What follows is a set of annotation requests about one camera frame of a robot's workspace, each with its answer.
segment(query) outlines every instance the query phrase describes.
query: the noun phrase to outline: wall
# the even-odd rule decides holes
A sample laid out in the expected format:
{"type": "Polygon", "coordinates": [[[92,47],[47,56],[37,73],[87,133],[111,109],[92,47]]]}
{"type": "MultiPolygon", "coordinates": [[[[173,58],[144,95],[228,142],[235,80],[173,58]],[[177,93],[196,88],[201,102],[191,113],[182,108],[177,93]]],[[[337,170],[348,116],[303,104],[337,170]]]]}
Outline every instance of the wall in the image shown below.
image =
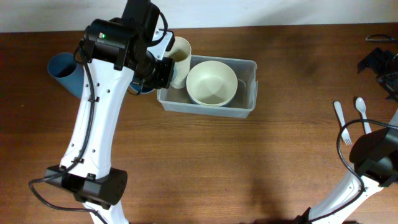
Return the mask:
{"type": "MultiPolygon", "coordinates": [[[[398,22],[397,0],[152,0],[171,28],[398,22]]],[[[2,0],[0,32],[84,30],[126,0],[2,0]]]]}

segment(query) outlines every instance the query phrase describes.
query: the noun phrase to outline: white plastic fork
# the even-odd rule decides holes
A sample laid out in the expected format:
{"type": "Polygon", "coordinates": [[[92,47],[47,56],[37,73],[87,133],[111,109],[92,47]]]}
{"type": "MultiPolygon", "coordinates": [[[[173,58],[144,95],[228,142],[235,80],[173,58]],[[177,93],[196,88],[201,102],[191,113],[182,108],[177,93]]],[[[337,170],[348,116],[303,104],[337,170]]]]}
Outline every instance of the white plastic fork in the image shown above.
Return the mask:
{"type": "MultiPolygon", "coordinates": [[[[337,113],[338,120],[340,121],[341,127],[343,127],[346,124],[346,122],[344,120],[343,109],[341,108],[341,103],[339,101],[335,101],[333,103],[333,105],[335,106],[335,110],[337,113]]],[[[341,138],[343,138],[343,141],[345,142],[346,145],[353,144],[351,142],[351,138],[349,137],[349,133],[348,133],[347,129],[344,129],[343,133],[341,134],[341,138]]]]}

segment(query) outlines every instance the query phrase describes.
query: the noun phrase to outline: bowl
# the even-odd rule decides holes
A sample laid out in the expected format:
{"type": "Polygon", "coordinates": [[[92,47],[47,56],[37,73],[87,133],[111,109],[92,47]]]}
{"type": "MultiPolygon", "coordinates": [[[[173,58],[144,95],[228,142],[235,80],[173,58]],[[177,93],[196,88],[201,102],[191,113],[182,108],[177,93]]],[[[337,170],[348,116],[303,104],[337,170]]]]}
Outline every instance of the bowl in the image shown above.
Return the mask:
{"type": "Polygon", "coordinates": [[[202,62],[188,74],[187,91],[193,103],[207,106],[227,106],[238,89],[235,72],[226,64],[202,62]]]}

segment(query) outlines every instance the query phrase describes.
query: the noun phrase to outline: plastic bin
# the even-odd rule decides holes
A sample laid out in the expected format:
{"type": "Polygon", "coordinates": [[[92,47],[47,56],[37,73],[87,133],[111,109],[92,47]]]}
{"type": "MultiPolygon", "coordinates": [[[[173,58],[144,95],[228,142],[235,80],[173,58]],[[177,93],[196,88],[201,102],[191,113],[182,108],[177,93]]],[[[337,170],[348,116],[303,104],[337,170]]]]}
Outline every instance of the plastic bin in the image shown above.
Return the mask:
{"type": "Polygon", "coordinates": [[[247,118],[249,113],[256,107],[257,87],[256,70],[257,64],[251,60],[239,60],[230,58],[206,57],[192,55],[191,69],[209,60],[223,62],[230,66],[238,78],[238,90],[227,107],[196,105],[191,102],[186,88],[161,89],[157,91],[157,99],[164,110],[204,114],[212,116],[225,116],[232,118],[247,118]]]}

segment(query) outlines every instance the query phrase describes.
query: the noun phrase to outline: brown table surface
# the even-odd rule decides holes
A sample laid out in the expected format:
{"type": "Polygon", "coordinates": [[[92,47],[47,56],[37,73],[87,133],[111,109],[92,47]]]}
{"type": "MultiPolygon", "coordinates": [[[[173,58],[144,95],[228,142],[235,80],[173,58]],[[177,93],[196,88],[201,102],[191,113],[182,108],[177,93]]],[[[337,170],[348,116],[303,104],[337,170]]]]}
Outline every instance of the brown table surface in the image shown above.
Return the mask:
{"type": "MultiPolygon", "coordinates": [[[[339,124],[359,118],[389,122],[397,103],[356,65],[380,46],[369,34],[398,37],[398,24],[180,29],[193,54],[254,60],[256,109],[247,119],[164,111],[156,94],[126,95],[113,140],[112,166],[126,170],[124,214],[130,222],[249,223],[293,219],[323,200],[346,169],[336,153],[339,124]]],[[[79,100],[47,73],[59,52],[73,52],[83,32],[0,34],[0,223],[91,223],[87,213],[54,211],[30,192],[30,179],[59,164],[72,135],[79,100]]],[[[363,134],[349,128],[352,141],[363,134]]],[[[344,155],[350,147],[342,146],[344,155]]],[[[57,205],[81,207],[47,184],[57,205]]],[[[372,196],[350,220],[396,223],[398,186],[372,196]]]]}

